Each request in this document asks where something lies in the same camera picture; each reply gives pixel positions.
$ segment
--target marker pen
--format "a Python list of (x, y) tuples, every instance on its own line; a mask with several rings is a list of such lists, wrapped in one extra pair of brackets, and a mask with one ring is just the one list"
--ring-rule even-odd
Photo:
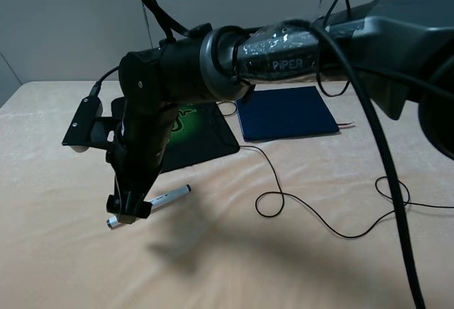
[[(184, 196), (185, 194), (188, 194), (191, 192), (191, 187), (189, 185), (184, 185), (180, 187), (179, 189), (175, 189), (171, 192), (164, 193), (156, 198), (153, 198), (150, 203), (152, 205), (152, 210), (155, 210), (156, 208), (159, 208), (167, 203), (170, 203), (171, 201), (174, 201), (175, 199)], [(116, 216), (110, 217), (107, 220), (107, 226), (109, 226), (111, 229), (121, 225), (119, 221), (117, 221)]]

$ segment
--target table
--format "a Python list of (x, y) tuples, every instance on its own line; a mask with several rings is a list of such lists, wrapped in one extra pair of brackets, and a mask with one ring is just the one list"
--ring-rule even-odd
[[(148, 198), (184, 184), (193, 191), (110, 231), (105, 203), (114, 175), (104, 152), (77, 154), (60, 144), (91, 85), (32, 82), (0, 109), (2, 308), (413, 307), (394, 219), (348, 241), (291, 200), (279, 217), (262, 218), (255, 199), (276, 185), (250, 150), (161, 175)], [(120, 95), (118, 83), (104, 83), (104, 115)], [(285, 191), (353, 235), (392, 204), (374, 189), (382, 164), (353, 89), (325, 102), (338, 122), (354, 126), (258, 145)], [(453, 205), (454, 163), (423, 136), (416, 105), (407, 104), (398, 122), (379, 116), (413, 200)], [(227, 121), (243, 143), (238, 119)], [(260, 206), (273, 212), (279, 196)], [(452, 308), (454, 211), (412, 206), (408, 217), (426, 304)]]

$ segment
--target green logo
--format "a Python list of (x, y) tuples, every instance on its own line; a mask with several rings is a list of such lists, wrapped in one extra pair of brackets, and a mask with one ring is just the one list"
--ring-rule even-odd
[(183, 142), (192, 137), (201, 125), (201, 118), (197, 106), (187, 105), (180, 108), (177, 119), (170, 131), (169, 144)]
[(192, 108), (188, 108), (188, 109), (184, 109), (184, 110), (180, 109), (178, 111), (177, 119), (176, 119), (175, 123), (173, 124), (172, 133), (181, 131), (184, 127), (184, 121), (182, 121), (183, 117), (187, 116), (190, 113), (194, 113), (194, 112), (197, 112), (197, 109), (192, 109)]

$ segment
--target black robotic arm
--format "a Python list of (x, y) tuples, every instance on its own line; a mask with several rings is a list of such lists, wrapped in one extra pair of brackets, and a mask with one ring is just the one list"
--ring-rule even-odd
[[(131, 224), (150, 214), (151, 205), (144, 198), (160, 173), (179, 105), (247, 98), (256, 84), (287, 82), (318, 69), (331, 79), (353, 79), (356, 73), (346, 69), (342, 53), (333, 51), (335, 45), (358, 72), (368, 96), (390, 118), (399, 118), (406, 100), (418, 102), (426, 137), (453, 159), (454, 125), (444, 120), (454, 104), (454, 15), (447, 11), (451, 1), (376, 0), (335, 13), (329, 22), (287, 20), (257, 29), (216, 30), (204, 24), (187, 30), (156, 0), (142, 0), (167, 38), (159, 48), (130, 52), (121, 60), (123, 118), (101, 117), (99, 83), (80, 103), (63, 145), (78, 152), (88, 147), (106, 150), (106, 161), (115, 171), (107, 211), (120, 223)], [(172, 31), (186, 38), (176, 41)], [(329, 38), (320, 41), (322, 33)], [(114, 139), (108, 142), (111, 130)], [(399, 188), (397, 175), (394, 179)], [(411, 245), (402, 195), (393, 199), (407, 273), (414, 285), (413, 256), (405, 253)], [(411, 288), (415, 303), (423, 308), (419, 285)]]

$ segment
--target dark blue folder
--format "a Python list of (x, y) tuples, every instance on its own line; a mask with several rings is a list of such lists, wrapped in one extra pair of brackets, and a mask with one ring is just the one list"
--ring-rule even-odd
[(236, 102), (245, 141), (337, 133), (339, 127), (317, 88), (254, 91)]

